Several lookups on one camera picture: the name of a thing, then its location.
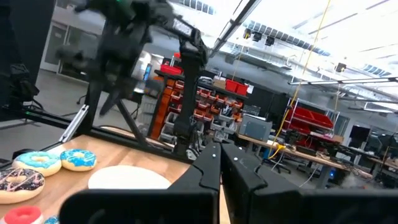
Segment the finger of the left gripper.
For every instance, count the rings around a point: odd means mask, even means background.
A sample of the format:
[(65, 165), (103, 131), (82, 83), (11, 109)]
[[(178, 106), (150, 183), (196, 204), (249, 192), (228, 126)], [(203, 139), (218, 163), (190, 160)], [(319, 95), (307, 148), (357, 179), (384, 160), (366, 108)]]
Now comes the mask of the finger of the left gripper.
[(99, 109), (99, 115), (104, 116), (112, 108), (112, 94), (108, 93)]
[(112, 107), (116, 105), (120, 101), (120, 97), (122, 96), (121, 90), (113, 90), (110, 92), (112, 94)]

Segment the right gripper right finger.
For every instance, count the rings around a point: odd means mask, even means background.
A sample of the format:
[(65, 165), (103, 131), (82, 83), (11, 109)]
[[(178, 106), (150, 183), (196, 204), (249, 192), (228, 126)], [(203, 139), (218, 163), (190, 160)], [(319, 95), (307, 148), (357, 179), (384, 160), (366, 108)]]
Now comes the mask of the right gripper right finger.
[(233, 144), (221, 146), (232, 223), (397, 224), (397, 191), (302, 189)]

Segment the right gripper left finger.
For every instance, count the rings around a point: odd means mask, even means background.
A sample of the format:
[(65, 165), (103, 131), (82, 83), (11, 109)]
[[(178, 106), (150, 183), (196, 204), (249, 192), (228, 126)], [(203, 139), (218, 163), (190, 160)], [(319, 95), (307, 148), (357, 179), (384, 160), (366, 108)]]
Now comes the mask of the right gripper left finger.
[(221, 146), (211, 143), (167, 189), (82, 190), (66, 199), (61, 224), (174, 223), (220, 221)]

